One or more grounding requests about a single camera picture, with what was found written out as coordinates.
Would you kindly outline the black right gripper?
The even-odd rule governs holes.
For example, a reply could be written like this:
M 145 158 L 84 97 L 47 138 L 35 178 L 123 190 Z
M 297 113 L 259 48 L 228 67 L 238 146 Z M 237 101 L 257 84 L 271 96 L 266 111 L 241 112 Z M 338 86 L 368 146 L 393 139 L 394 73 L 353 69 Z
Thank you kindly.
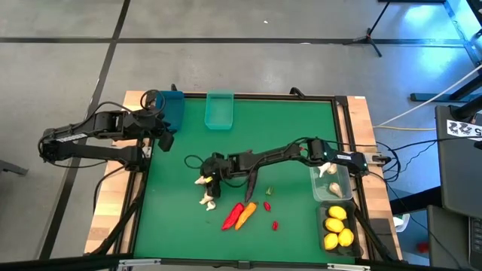
M 215 198 L 221 196 L 221 185 L 220 180 L 216 179 L 213 181 L 213 177 L 217 176 L 220 179 L 234 178 L 234 157 L 233 154 L 224 156 L 220 153 L 213 153 L 201 164 L 201 175 L 205 178 L 207 187 L 213 185 L 213 196 Z

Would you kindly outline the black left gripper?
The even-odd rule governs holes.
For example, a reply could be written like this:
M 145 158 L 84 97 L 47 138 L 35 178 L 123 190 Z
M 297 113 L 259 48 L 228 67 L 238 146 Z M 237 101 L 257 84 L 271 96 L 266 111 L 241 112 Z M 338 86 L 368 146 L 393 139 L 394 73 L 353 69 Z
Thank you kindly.
M 141 125 L 144 131 L 154 137 L 159 137 L 158 147 L 162 151 L 170 151 L 174 142 L 174 136 L 171 132 L 167 132 L 168 125 L 163 121 L 165 115 L 162 112 L 152 113 L 148 111 L 141 112 Z

